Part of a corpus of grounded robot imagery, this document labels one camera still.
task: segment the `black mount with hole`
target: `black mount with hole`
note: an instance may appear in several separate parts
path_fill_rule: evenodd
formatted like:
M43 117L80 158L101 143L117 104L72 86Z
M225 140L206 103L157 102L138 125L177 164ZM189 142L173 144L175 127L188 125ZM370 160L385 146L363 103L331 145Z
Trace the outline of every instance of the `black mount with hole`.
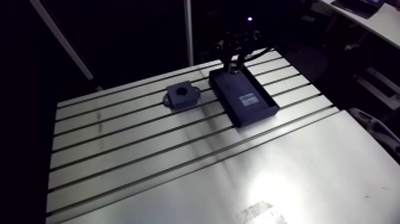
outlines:
M200 89L186 81L168 86L162 103L172 110L182 110L196 105L199 98Z

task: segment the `white desk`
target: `white desk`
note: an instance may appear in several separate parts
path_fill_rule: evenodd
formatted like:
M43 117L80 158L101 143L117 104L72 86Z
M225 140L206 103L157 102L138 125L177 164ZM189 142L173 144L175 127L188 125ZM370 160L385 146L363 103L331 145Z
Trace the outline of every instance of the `white desk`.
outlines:
M59 103L47 223L232 223L259 200L282 208L293 201L285 219L307 210L309 223L340 212L372 222L372 214L359 214L376 213L374 205L382 206L376 219L393 218L400 168L384 149L276 51L246 65L281 110L242 129L232 127L208 85L218 61ZM202 90L201 100L171 112L160 103L165 87L185 80ZM259 184L267 187L262 197L261 188L248 188ZM355 191L361 200L348 198Z
M333 1L334 0L321 0L321 2L326 3L334 10L364 26L367 30L390 42L395 47L400 48L400 11L397 11L396 8L385 3L375 15L369 19L364 19L331 5Z

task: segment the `metal pole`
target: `metal pole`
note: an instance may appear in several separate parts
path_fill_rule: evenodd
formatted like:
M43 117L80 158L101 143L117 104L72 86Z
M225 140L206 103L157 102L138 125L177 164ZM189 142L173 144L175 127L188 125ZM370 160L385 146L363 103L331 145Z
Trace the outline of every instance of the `metal pole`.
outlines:
M192 2L191 0L184 0L185 2L185 24L186 24L186 44L187 44L187 61L189 66L193 66L193 31L192 31Z
M74 50L71 46L67 38L61 32L60 28L55 24L54 20L50 16L49 12L47 12L46 8L43 6L40 0L30 0L30 3L33 5L37 13L40 15L42 20L46 23L49 27L50 31L53 35L57 38L61 46L67 51L68 55L72 58L72 60L76 63L78 68L82 71L82 73L86 76L86 78L93 84L97 91L103 90L101 86L96 85L93 80L94 77L92 72L88 69L86 64L82 61L79 57L78 53Z

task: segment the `aluminum t-slot table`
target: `aluminum t-slot table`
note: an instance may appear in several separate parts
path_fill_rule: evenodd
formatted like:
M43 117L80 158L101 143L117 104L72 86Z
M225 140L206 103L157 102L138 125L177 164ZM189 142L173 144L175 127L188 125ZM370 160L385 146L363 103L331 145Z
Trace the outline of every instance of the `aluminum t-slot table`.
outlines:
M59 103L46 222L396 218L399 166L278 52L246 66L281 109L241 129L208 84L208 72L221 66L212 61ZM201 99L172 112L161 104L165 87L185 80Z

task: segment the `label on box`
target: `label on box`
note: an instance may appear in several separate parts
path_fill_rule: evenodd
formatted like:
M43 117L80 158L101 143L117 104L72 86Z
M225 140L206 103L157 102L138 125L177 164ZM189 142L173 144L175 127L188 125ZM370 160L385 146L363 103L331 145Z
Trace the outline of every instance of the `label on box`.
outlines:
M241 97L239 97L239 99L245 107L247 107L248 105L251 105L251 104L258 103L258 99L257 99L257 97L255 97L255 95L253 93L241 96Z

